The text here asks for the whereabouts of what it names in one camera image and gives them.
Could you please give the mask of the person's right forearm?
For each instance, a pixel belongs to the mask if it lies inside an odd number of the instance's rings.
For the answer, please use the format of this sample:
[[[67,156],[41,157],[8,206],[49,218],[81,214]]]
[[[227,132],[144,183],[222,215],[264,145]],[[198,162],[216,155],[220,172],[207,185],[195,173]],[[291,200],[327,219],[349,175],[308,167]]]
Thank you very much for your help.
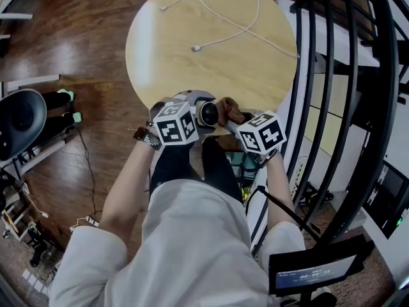
[[[267,162],[266,173],[268,192],[293,212],[294,205],[289,191],[288,177],[282,155],[279,152]],[[269,201],[267,218],[268,229],[272,229],[275,225],[283,221],[294,223],[294,220],[285,211]]]

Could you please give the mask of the person's left forearm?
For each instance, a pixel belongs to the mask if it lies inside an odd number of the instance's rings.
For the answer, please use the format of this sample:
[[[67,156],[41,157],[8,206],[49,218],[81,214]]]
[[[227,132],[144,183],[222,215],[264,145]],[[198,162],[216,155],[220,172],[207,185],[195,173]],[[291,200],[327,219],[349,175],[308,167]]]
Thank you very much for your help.
[[[107,195],[99,228],[113,231],[135,223],[154,153],[150,145],[136,143]]]

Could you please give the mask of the green storage box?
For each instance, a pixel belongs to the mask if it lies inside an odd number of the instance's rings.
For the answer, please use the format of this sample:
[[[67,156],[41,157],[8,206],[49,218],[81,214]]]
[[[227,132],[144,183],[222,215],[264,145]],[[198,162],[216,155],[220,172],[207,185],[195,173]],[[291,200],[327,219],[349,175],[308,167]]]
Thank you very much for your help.
[[[245,152],[225,152],[236,178],[254,180],[258,172],[258,164],[253,156]]]

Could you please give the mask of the white-legged wooden desk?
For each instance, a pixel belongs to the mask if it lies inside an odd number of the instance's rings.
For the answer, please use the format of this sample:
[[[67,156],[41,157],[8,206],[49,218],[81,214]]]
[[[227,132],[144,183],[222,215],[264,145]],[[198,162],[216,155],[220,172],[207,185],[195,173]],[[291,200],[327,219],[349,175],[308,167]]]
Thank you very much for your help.
[[[0,0],[0,21],[1,20],[31,20],[33,18],[33,14],[4,12],[4,10],[11,3],[11,1],[9,1],[8,4],[5,4],[5,1],[6,0]]]

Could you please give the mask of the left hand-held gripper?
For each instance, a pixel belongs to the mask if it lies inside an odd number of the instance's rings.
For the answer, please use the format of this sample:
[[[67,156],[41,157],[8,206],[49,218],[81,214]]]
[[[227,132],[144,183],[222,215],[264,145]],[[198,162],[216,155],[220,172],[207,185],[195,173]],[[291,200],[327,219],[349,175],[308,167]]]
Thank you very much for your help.
[[[202,90],[187,90],[158,101],[150,109],[150,118],[163,146],[187,145],[199,139],[198,132],[217,128],[196,126],[196,111],[216,111],[215,97]]]

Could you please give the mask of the white desk base bar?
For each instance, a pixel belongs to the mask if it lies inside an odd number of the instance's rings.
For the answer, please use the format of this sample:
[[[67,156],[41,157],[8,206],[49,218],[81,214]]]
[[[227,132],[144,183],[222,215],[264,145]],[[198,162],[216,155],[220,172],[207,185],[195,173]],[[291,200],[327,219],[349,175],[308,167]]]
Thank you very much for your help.
[[[15,81],[3,82],[3,88],[6,92],[9,92],[9,91],[15,91],[23,86],[29,86],[29,85],[40,84],[40,83],[48,83],[48,82],[53,82],[53,81],[58,81],[58,80],[60,80],[59,74],[31,77],[28,79],[20,79],[20,80],[15,80]]]

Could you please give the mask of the person's white shirt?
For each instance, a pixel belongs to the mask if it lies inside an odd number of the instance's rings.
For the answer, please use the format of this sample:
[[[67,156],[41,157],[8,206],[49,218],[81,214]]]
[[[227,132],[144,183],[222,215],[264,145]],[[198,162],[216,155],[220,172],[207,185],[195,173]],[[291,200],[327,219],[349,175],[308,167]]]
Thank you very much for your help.
[[[279,307],[268,259],[301,251],[298,226],[275,225],[259,260],[241,203],[202,182],[173,180],[151,195],[136,256],[101,228],[74,230],[50,289],[50,307]]]

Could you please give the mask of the small white power strip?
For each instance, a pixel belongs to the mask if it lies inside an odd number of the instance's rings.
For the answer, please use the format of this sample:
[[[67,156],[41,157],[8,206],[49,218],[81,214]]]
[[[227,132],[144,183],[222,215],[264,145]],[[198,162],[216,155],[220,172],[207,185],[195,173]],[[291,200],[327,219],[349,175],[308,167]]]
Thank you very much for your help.
[[[85,224],[98,228],[99,222],[91,216],[79,217],[77,218],[76,223],[69,227],[69,230],[70,232],[73,232],[76,228],[84,226]]]

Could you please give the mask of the black equipment case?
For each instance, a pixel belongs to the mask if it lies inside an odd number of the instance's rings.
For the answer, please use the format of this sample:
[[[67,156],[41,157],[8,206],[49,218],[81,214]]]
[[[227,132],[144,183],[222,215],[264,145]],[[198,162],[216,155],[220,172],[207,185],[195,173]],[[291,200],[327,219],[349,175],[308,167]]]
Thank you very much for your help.
[[[409,178],[384,161],[363,208],[389,239],[409,214]]]

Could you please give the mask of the person's black trousers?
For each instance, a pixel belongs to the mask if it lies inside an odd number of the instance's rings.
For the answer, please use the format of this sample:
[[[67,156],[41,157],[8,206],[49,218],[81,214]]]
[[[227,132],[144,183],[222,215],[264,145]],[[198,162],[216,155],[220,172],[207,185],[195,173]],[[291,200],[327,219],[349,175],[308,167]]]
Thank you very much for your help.
[[[151,176],[150,193],[159,185],[171,180],[195,180],[208,184],[242,203],[243,198],[238,181],[217,140],[207,137],[202,143],[203,178],[190,164],[189,153],[192,147],[191,143],[164,148]]]

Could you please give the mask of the round wooden side table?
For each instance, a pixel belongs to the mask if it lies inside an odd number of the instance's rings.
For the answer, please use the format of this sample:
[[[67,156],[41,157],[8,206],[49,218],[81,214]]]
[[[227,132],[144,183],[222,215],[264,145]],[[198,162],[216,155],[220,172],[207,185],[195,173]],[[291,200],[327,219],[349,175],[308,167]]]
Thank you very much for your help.
[[[297,65],[294,30],[274,0],[147,0],[126,44],[126,66],[146,107],[185,90],[275,111]]]

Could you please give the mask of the white and black camera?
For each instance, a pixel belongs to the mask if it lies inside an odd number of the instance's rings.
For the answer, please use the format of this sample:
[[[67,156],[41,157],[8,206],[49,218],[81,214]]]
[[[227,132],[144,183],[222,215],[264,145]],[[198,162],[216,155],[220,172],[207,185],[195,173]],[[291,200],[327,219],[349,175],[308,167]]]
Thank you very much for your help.
[[[196,120],[201,127],[214,127],[218,124],[219,112],[214,101],[199,101],[196,104]]]

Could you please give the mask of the black metal stair railing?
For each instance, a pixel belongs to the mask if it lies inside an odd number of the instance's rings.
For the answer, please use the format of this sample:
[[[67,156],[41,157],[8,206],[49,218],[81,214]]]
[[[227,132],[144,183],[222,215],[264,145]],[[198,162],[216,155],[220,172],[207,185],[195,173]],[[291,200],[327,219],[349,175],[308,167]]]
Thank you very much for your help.
[[[395,32],[395,22],[392,17],[388,0],[370,0],[374,8],[374,18],[372,21],[376,24],[378,33],[374,36],[374,43],[378,48],[378,82],[371,91],[374,100],[372,112],[372,128],[367,147],[357,164],[357,174],[351,181],[350,191],[344,199],[339,211],[329,224],[328,228],[318,237],[308,226],[308,222],[316,213],[318,207],[323,201],[323,195],[327,190],[331,179],[335,173],[339,160],[342,156],[344,144],[346,141],[348,129],[353,115],[351,100],[356,92],[358,79],[358,22],[355,17],[355,5],[353,0],[344,1],[346,8],[346,20],[348,21],[349,38],[349,73],[348,89],[346,102],[344,106],[343,120],[339,129],[334,153],[325,173],[322,185],[318,191],[316,203],[310,208],[308,215],[304,220],[300,220],[299,225],[307,231],[316,241],[318,247],[330,244],[338,240],[347,227],[351,224],[353,218],[357,215],[369,194],[374,181],[380,174],[383,163],[383,156],[386,152],[392,132],[392,122],[396,113],[397,95],[398,95],[398,47]],[[409,11],[409,6],[403,0],[395,0],[398,7],[403,12]],[[301,194],[313,168],[313,164],[318,152],[327,119],[328,107],[330,102],[330,90],[332,88],[333,70],[334,70],[334,20],[331,0],[296,0],[289,8],[290,13],[296,15],[296,36],[297,52],[299,59],[297,61],[297,70],[293,81],[291,92],[291,102],[287,125],[291,126],[296,106],[296,95],[298,93],[299,80],[306,81],[304,103],[300,116],[300,123],[295,139],[293,153],[289,162],[287,174],[291,176],[300,151],[302,139],[304,136],[309,106],[311,102],[314,82],[315,54],[316,54],[316,12],[314,4],[321,3],[325,12],[327,29],[327,67],[325,71],[325,82],[323,88],[323,100],[321,111],[318,117],[318,124],[310,150],[309,158],[305,165],[303,177],[300,181],[298,191],[294,197],[294,203],[298,203]]]

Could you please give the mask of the black office chair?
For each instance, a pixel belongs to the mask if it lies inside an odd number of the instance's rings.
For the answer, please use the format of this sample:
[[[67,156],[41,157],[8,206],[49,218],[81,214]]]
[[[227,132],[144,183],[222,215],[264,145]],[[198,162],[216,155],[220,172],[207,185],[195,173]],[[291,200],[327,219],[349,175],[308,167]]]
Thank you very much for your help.
[[[17,90],[0,100],[1,162],[9,161],[22,152],[39,146],[33,146],[33,142],[49,117],[42,94],[33,89],[24,89]]]

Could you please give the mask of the brown cloth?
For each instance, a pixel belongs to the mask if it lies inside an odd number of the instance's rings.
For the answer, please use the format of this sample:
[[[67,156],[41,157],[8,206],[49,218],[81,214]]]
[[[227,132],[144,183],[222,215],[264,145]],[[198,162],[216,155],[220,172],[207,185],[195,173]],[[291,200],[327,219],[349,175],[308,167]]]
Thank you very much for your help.
[[[224,97],[215,104],[218,112],[218,125],[225,127],[228,121],[235,124],[245,123],[245,116],[240,112],[237,102],[231,97]]]

